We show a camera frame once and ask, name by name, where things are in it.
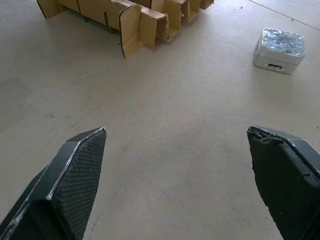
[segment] floor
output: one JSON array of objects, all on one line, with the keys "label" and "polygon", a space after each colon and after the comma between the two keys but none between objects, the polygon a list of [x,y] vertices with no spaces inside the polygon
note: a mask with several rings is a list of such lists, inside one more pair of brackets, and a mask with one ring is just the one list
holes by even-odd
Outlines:
[{"label": "floor", "polygon": [[[283,130],[320,151],[319,8],[216,0],[171,43],[124,59],[119,36],[94,22],[0,0],[0,219],[65,140],[103,126],[85,240],[282,239],[246,130]],[[267,27],[304,35],[294,74],[253,66]]]}]

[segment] foil-wrapped box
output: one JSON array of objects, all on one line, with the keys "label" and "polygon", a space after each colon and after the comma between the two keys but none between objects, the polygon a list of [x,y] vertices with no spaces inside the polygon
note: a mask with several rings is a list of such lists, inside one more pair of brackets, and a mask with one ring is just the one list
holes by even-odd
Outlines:
[{"label": "foil-wrapped box", "polygon": [[265,28],[255,47],[253,64],[259,68],[292,74],[305,56],[304,36]]}]

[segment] cardboard wall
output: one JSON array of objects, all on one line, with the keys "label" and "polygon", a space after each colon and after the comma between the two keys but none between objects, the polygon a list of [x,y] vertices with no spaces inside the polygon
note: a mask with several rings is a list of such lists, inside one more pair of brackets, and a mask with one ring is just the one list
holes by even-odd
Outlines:
[{"label": "cardboard wall", "polygon": [[180,31],[181,21],[189,23],[200,7],[207,8],[213,0],[37,0],[37,3],[46,19],[71,9],[108,26],[110,32],[119,30],[122,53],[128,58],[143,45],[154,47],[156,38],[171,41]]}]

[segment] cardboard divider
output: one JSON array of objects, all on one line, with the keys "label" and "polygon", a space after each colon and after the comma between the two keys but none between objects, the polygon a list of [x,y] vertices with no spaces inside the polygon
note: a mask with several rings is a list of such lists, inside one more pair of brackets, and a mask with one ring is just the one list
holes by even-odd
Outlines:
[{"label": "cardboard divider", "polygon": [[143,7],[148,8],[148,9],[151,8],[151,0],[131,0],[131,2],[133,2],[135,4],[139,4]]},{"label": "cardboard divider", "polygon": [[66,8],[58,4],[58,0],[37,0],[37,3],[46,19],[52,18],[66,10]]},{"label": "cardboard divider", "polygon": [[142,46],[139,36],[141,6],[132,5],[119,14],[121,49],[127,59]]},{"label": "cardboard divider", "polygon": [[176,35],[181,28],[181,4],[175,0],[152,0],[151,9],[168,15],[169,29],[167,40],[171,41],[172,37]]},{"label": "cardboard divider", "polygon": [[215,0],[201,0],[201,9],[206,10],[208,7],[210,7]]},{"label": "cardboard divider", "polygon": [[107,3],[105,1],[100,1],[100,0],[75,0],[75,1],[78,2],[81,14],[83,16],[89,19],[95,20],[98,23],[101,23],[103,25],[106,25],[105,9],[107,8]]},{"label": "cardboard divider", "polygon": [[155,46],[156,37],[167,41],[169,38],[168,16],[142,6],[139,30],[140,39],[151,47]]},{"label": "cardboard divider", "polygon": [[201,8],[201,0],[189,0],[190,4],[190,15],[188,23],[190,23],[199,13]]},{"label": "cardboard divider", "polygon": [[80,13],[78,0],[58,0],[58,4]]}]

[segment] textured rubber pad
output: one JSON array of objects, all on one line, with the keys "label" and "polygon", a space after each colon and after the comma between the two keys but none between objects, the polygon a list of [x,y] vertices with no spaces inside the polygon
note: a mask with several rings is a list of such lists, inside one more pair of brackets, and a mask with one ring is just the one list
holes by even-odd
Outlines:
[{"label": "textured rubber pad", "polygon": [[78,147],[52,200],[75,240],[82,240],[96,198],[106,134],[103,131]]},{"label": "textured rubber pad", "polygon": [[256,186],[283,239],[320,239],[318,175],[283,139],[249,130],[248,140]]}]

